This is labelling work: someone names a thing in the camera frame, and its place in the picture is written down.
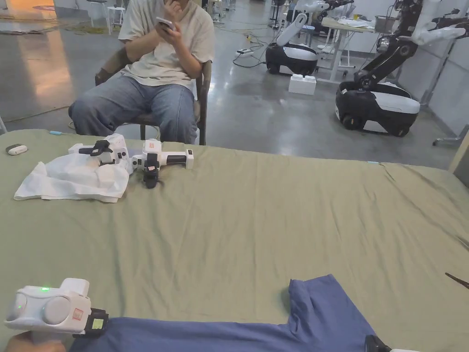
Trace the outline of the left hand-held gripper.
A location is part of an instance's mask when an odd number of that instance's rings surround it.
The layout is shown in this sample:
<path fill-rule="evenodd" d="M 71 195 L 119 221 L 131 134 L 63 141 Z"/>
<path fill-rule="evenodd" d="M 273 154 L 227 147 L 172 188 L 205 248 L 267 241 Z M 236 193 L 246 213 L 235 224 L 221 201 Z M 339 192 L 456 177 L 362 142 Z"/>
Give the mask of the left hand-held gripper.
<path fill-rule="evenodd" d="M 59 288 L 25 286 L 16 291 L 4 324 L 30 331 L 34 343 L 98 338 L 106 331 L 109 314 L 91 308 L 88 291 L 89 281 L 78 278 L 64 279 Z"/>

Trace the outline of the person's left hand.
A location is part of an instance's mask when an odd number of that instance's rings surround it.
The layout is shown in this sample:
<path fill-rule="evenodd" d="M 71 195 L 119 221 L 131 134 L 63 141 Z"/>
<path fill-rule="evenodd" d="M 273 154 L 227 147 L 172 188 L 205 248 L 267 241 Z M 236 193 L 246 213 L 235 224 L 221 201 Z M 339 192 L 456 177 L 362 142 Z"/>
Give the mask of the person's left hand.
<path fill-rule="evenodd" d="M 5 352 L 66 352 L 60 341 L 33 342 L 30 331 L 11 337 L 4 349 Z"/>

